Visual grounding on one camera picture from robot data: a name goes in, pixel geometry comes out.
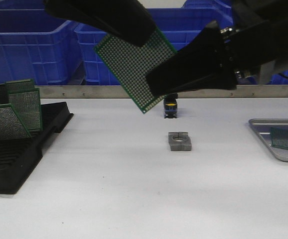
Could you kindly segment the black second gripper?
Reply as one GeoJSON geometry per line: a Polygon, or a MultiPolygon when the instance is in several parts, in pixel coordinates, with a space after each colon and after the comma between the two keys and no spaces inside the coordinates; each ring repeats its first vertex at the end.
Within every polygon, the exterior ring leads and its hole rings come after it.
{"type": "Polygon", "coordinates": [[[231,8],[228,53],[218,22],[209,22],[188,45],[146,74],[154,96],[234,90],[238,74],[264,85],[288,70],[288,0],[233,0],[231,8]]]}

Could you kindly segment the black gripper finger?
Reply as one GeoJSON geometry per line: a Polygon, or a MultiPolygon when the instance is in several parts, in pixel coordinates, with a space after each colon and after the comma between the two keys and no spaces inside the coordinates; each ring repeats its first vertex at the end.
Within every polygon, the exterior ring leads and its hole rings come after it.
{"type": "Polygon", "coordinates": [[[152,16],[137,0],[44,0],[43,4],[53,17],[90,25],[138,47],[156,30],[152,16]]]}

